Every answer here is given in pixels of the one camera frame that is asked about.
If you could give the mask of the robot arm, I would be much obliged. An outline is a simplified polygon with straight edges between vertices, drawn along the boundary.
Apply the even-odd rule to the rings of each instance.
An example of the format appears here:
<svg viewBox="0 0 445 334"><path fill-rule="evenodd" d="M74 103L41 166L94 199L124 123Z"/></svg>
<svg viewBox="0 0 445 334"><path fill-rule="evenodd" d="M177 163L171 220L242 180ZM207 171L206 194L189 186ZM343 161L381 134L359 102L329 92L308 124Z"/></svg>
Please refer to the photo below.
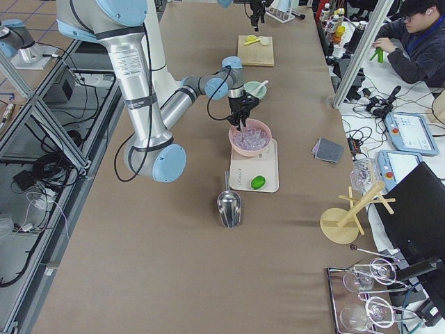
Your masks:
<svg viewBox="0 0 445 334"><path fill-rule="evenodd" d="M134 175L157 182L181 176L186 151L170 130L199 96L227 97L225 120L236 128L259 104L244 89L237 56L225 58L215 74L175 81L166 67L154 1L57 1L56 14L60 33L108 52L134 128L124 149L124 163Z"/></svg>

